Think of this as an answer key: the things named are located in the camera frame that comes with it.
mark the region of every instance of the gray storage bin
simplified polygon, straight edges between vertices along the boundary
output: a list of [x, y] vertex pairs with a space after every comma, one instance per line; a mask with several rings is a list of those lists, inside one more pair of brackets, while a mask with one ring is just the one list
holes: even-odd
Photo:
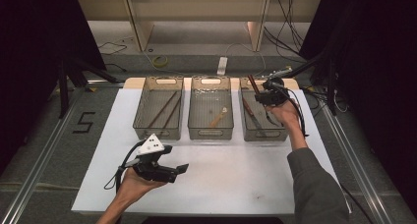
[[156, 134], [160, 140], [181, 138], [184, 78], [148, 77], [133, 127], [143, 140]]
[[233, 109], [228, 77], [192, 77], [188, 128], [191, 140], [231, 140]]
[[[255, 83], [259, 90], [264, 90], [262, 86], [264, 81], [266, 79], [255, 78]], [[245, 141], [275, 141], [286, 139], [288, 134], [283, 125], [269, 113], [270, 119], [276, 125], [272, 124], [267, 119], [264, 105], [255, 100], [255, 91], [248, 78], [240, 79], [239, 96]], [[248, 108], [245, 107], [245, 100], [252, 110], [253, 116], [249, 113]]]

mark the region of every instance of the person's left hand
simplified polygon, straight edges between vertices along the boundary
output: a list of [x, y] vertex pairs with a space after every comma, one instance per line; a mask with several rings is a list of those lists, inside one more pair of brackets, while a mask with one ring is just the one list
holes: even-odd
[[123, 182], [116, 194], [116, 199], [129, 205], [138, 201], [142, 196], [152, 189], [164, 186], [166, 183], [148, 181], [136, 174], [133, 168], [128, 168]]

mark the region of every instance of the human arm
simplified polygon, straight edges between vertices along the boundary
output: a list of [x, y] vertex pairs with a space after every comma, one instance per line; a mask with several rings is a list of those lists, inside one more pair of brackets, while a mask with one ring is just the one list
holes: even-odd
[[291, 140], [293, 151], [287, 158], [294, 179], [296, 223], [348, 223], [343, 193], [308, 147], [294, 106], [287, 100], [266, 110], [284, 125]]
[[147, 181], [139, 177], [133, 168], [128, 168], [123, 178], [116, 197], [108, 205], [107, 209], [101, 215], [96, 224], [116, 223], [122, 213], [134, 202], [152, 189], [161, 187], [166, 183]]

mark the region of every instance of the white table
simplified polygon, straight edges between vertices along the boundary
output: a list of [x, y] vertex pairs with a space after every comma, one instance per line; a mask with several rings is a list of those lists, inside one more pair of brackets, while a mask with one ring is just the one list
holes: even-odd
[[[116, 172], [130, 148], [139, 139], [133, 121], [141, 89], [120, 89], [101, 139], [72, 207], [81, 213], [102, 212], [113, 200], [115, 190], [103, 187]], [[319, 131], [301, 90], [294, 90], [304, 112], [307, 143], [322, 166], [337, 180]], [[145, 195], [127, 212], [142, 215], [180, 216], [271, 216], [294, 213], [293, 180], [286, 156], [290, 141], [246, 142], [238, 100], [232, 87], [234, 129], [232, 140], [193, 141], [188, 135], [190, 90], [186, 85], [181, 139], [159, 163], [190, 166], [174, 184]]]

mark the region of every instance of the long sleeve shirt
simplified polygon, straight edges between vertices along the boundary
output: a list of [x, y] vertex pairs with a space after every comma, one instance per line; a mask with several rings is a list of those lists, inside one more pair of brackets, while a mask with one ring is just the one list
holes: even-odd
[[294, 179], [296, 223], [349, 223], [349, 210], [340, 186], [323, 169], [310, 148], [299, 148], [288, 156]]

